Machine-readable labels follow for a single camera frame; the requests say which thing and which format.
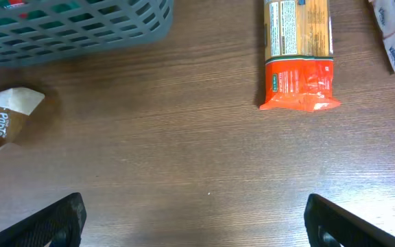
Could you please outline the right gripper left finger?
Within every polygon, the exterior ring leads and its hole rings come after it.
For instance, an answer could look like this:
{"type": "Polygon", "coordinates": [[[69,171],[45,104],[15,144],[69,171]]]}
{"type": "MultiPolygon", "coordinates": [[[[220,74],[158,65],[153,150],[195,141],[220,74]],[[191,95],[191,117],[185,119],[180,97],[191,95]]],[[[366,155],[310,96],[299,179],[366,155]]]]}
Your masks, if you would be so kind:
{"type": "Polygon", "coordinates": [[[87,214],[82,195],[72,193],[0,232],[0,246],[79,247],[87,214]]]}

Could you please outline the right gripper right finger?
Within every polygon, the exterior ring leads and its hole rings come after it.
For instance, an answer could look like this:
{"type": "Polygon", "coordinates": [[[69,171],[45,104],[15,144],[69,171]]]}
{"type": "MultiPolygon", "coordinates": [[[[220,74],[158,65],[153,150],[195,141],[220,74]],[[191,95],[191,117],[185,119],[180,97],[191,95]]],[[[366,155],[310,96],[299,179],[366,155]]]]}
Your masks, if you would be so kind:
{"type": "Polygon", "coordinates": [[[395,247],[395,236],[312,193],[304,210],[311,247],[395,247]]]}

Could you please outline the orange spaghetti package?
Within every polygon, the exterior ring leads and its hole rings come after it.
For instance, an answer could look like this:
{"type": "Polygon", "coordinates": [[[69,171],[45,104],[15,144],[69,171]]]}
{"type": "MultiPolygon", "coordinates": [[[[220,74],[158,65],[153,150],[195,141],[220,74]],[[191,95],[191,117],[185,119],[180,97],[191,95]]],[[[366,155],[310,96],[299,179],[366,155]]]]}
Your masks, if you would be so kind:
{"type": "Polygon", "coordinates": [[[328,0],[265,0],[265,101],[262,110],[315,112],[333,97],[333,36],[328,0]]]}

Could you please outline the green Nescafe coffee bag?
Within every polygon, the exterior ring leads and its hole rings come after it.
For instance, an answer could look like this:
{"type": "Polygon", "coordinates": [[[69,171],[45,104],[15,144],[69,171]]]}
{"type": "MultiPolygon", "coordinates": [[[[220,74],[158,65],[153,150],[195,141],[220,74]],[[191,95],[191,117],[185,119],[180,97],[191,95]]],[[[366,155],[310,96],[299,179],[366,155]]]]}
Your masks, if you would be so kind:
{"type": "MultiPolygon", "coordinates": [[[[4,10],[10,9],[10,8],[18,8],[22,5],[27,4],[28,1],[26,0],[0,0],[0,8],[3,8],[4,10]]],[[[75,2],[75,1],[70,1],[68,3],[60,3],[57,5],[51,6],[51,10],[55,13],[61,13],[61,12],[66,12],[69,10],[74,10],[78,9],[80,5],[75,2]]],[[[35,10],[33,12],[29,13],[22,13],[19,15],[23,19],[37,19],[43,16],[46,16],[44,12],[41,12],[40,10],[35,10]]]]}

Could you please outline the beige brown bread bag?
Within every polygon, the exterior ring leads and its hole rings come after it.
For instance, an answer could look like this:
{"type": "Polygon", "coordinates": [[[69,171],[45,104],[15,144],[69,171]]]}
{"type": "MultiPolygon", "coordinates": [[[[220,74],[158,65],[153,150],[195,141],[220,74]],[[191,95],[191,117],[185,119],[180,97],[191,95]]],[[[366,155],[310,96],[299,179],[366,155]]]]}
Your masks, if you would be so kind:
{"type": "Polygon", "coordinates": [[[11,143],[45,95],[25,87],[0,91],[0,149],[11,143]]]}

